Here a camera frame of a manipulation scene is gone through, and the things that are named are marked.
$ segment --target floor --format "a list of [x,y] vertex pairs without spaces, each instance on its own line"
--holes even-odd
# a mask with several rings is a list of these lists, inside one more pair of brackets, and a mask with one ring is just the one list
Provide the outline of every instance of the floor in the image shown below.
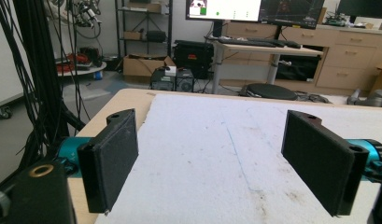
[[[75,113],[77,111],[73,97],[73,86],[70,77],[62,77],[64,87],[64,101],[67,107]],[[136,88],[148,89],[149,84],[130,83],[124,81],[122,74],[116,72],[104,72],[103,79],[95,80],[92,75],[82,76],[79,79],[82,96],[84,98],[87,114],[92,118],[120,89]],[[211,92],[211,82],[208,79],[199,79],[195,82],[194,91]],[[238,95],[241,88],[219,86],[219,94]],[[327,96],[333,104],[345,104],[344,96]],[[23,148],[29,133],[32,131],[31,122],[28,119],[22,100],[17,100],[8,105],[12,111],[10,119],[0,117],[0,182],[10,175],[18,167]],[[86,112],[81,112],[81,119],[87,123]]]

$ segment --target wooden table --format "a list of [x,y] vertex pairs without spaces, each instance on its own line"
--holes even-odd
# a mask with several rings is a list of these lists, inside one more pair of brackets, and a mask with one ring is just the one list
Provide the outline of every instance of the wooden table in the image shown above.
[[322,55],[322,51],[306,49],[301,47],[300,49],[293,49],[289,47],[284,48],[267,48],[267,47],[255,47],[255,46],[244,46],[244,45],[228,45],[221,44],[219,42],[215,42],[215,46],[217,48],[216,59],[215,59],[215,68],[214,68],[214,79],[212,92],[213,94],[217,94],[218,85],[220,80],[220,68],[223,62],[223,53],[224,50],[229,50],[231,52],[257,52],[257,53],[267,53],[272,54],[273,60],[270,65],[267,83],[274,84],[276,79],[276,73],[278,68],[278,62],[280,60],[280,55],[295,55],[295,56],[317,56]]
[[[97,135],[106,126],[106,117],[108,115],[124,110],[124,109],[129,109],[129,108],[135,108],[137,129],[139,129],[140,126],[143,124],[143,122],[146,120],[147,113],[149,112],[152,101],[155,99],[155,96],[160,93],[166,94],[166,95],[196,96],[197,97],[196,99],[201,99],[201,100],[204,98],[205,99],[227,99],[227,100],[231,100],[231,102],[233,102],[234,104],[241,104],[244,101],[256,102],[256,104],[262,104],[262,107],[265,109],[266,108],[269,109],[270,106],[274,108],[280,105],[284,107],[290,106],[293,108],[299,108],[301,110],[307,107],[314,108],[316,111],[332,110],[332,113],[330,115],[331,117],[335,117],[335,113],[334,113],[335,110],[341,111],[342,109],[344,109],[348,113],[352,113],[353,117],[354,117],[354,114],[356,114],[356,117],[359,116],[360,119],[357,120],[357,122],[359,123],[356,126],[357,127],[364,126],[365,130],[360,130],[360,129],[352,130],[352,125],[354,123],[353,124],[349,123],[348,125],[340,125],[340,126],[334,127],[335,129],[342,130],[343,131],[342,135],[346,135],[347,133],[346,130],[349,130],[352,133],[356,133],[358,130],[360,130],[361,133],[365,135],[365,138],[374,138],[375,140],[378,140],[382,143],[382,118],[379,118],[381,122],[371,123],[371,121],[368,121],[373,119],[378,120],[377,118],[374,118],[374,117],[376,117],[377,115],[382,115],[381,108],[350,106],[350,105],[326,105],[326,104],[315,104],[315,103],[305,103],[305,102],[242,98],[242,97],[235,97],[235,96],[219,96],[219,95],[206,95],[206,94],[171,92],[171,91],[151,91],[151,90],[119,91],[112,98],[112,100],[109,101],[106,104],[106,106],[104,106],[104,108],[86,125],[86,127],[78,134],[78,136]],[[275,119],[272,119],[272,121],[270,122],[267,121],[268,118],[262,119],[262,120],[264,120],[262,122],[267,122],[267,123],[271,123],[272,125],[276,125]],[[80,224],[93,223],[96,220],[97,215],[89,214],[88,212],[81,179],[73,179],[73,178],[69,179],[69,185],[70,185],[71,195],[73,198],[73,203],[74,203],[77,218],[78,218],[78,223]],[[377,190],[378,190],[377,185],[361,183],[361,193],[360,193],[361,199],[358,199],[358,200],[356,199],[356,203],[358,203],[358,205],[355,206],[356,212],[354,212],[352,216],[359,216],[360,210],[363,211],[363,215],[361,216],[361,218],[364,218],[365,213],[369,214],[370,211],[368,209],[371,208],[372,203],[375,200]],[[299,211],[299,216],[302,216],[302,215],[303,215],[303,211]],[[336,221],[338,220],[339,220],[338,223],[346,223],[346,222],[340,222],[341,220],[345,221],[346,220],[345,217],[343,219],[337,218]]]

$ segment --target metal shelving unit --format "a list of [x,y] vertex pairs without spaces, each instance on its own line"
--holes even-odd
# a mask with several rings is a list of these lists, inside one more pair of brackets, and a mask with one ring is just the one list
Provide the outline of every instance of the metal shelving unit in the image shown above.
[[[128,42],[144,42],[147,45],[147,53],[149,53],[149,41],[146,39],[141,40],[131,40],[131,39],[124,39],[123,32],[124,31],[135,31],[138,29],[141,24],[146,24],[145,31],[149,31],[150,25],[153,25],[154,28],[161,30],[158,24],[155,23],[154,17],[158,16],[167,16],[168,22],[167,22],[167,38],[166,42],[163,42],[162,44],[166,44],[166,52],[168,56],[171,56],[171,42],[172,42],[172,27],[173,27],[173,0],[169,0],[169,11],[168,14],[160,14],[157,12],[149,12],[149,11],[136,11],[136,10],[130,10],[128,8],[125,8],[124,0],[115,0],[115,11],[116,11],[116,28],[117,28],[117,41],[118,41],[118,57],[121,58],[123,56],[126,56],[128,54],[127,51],[127,44]],[[144,14],[144,18],[135,26],[128,28],[126,26],[126,14]]]

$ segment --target black cable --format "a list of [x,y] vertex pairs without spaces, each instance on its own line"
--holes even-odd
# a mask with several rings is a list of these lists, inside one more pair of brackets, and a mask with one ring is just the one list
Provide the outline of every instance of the black cable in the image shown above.
[[101,34],[101,24],[98,23],[98,22],[97,22],[97,24],[98,24],[98,34],[97,34],[97,35],[94,34],[94,36],[86,36],[86,35],[83,35],[79,30],[77,30],[77,34],[79,34],[80,36],[82,36],[82,37],[85,38],[85,39],[96,39],[96,38],[98,38],[98,37],[100,36],[100,34]]

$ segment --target desk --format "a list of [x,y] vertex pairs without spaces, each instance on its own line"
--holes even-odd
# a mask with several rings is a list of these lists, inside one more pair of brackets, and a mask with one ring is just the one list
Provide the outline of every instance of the desk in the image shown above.
[[254,46],[243,46],[243,45],[227,45],[227,44],[221,44],[219,42],[215,43],[215,46],[217,48],[216,52],[216,65],[214,68],[214,79],[213,79],[213,86],[212,91],[213,94],[217,94],[218,92],[218,85],[219,85],[219,75],[220,75],[220,67],[222,65],[223,59],[223,53],[224,50],[228,49],[229,51],[234,52],[259,52],[259,53],[268,53],[273,54],[273,61],[271,63],[269,74],[267,78],[268,84],[273,84],[275,82],[276,78],[276,72],[278,68],[278,61],[280,60],[280,55],[295,55],[295,56],[317,56],[322,55],[321,51],[313,50],[313,49],[292,49],[292,48],[266,48],[266,47],[254,47]]

